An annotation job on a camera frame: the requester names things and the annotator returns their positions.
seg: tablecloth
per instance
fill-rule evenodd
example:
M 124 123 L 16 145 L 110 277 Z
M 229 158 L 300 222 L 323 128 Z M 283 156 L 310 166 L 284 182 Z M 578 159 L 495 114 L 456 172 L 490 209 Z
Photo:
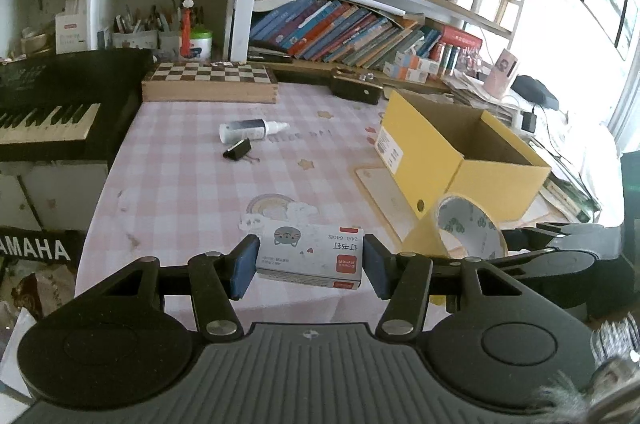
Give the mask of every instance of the tablecloth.
M 353 173 L 380 163 L 373 144 L 385 107 L 289 83 L 280 85 L 277 104 L 144 103 L 98 202 L 76 294 L 142 256 L 171 266 L 208 250 L 227 253 L 256 229 L 260 216 L 253 214 L 358 226 L 392 248 Z M 248 118 L 288 122 L 290 129 L 253 142 L 254 160 L 224 159 L 219 125 Z M 352 292 L 255 277 L 234 308 L 245 328 L 254 321 L 367 321 L 375 328 L 386 303 L 363 277 Z M 168 296 L 166 312 L 194 327 L 187 298 Z

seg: red logo on box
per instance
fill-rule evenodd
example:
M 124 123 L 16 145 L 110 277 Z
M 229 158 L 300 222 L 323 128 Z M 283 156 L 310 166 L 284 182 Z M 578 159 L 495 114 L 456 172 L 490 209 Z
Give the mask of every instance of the red logo on box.
M 334 289 L 352 289 L 353 283 L 350 281 L 334 281 Z
M 336 272 L 345 272 L 347 274 L 356 274 L 356 264 L 358 258 L 350 256 L 349 254 L 339 254 L 338 260 L 335 264 Z

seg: piano keyboard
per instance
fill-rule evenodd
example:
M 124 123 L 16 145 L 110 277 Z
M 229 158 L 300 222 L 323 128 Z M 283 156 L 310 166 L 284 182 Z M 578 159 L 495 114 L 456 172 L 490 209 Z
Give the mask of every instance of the piano keyboard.
M 0 110 L 0 146 L 33 142 L 84 140 L 100 104 L 64 104 Z

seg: metal screw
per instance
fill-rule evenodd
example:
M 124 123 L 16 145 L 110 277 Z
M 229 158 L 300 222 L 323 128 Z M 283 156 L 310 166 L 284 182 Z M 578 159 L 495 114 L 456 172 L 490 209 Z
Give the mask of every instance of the metal screw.
M 206 329 L 212 336 L 230 336 L 238 330 L 238 325 L 233 321 L 220 319 L 208 323 Z
M 382 323 L 382 329 L 388 336 L 405 336 L 414 331 L 414 326 L 402 319 L 389 319 Z

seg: open cardboard box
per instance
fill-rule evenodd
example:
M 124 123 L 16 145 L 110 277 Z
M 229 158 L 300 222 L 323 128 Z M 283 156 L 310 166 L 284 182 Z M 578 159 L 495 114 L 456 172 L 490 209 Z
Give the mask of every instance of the open cardboard box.
M 496 222 L 518 220 L 550 171 L 489 112 L 413 92 L 392 93 L 376 150 L 418 217 L 451 193 Z

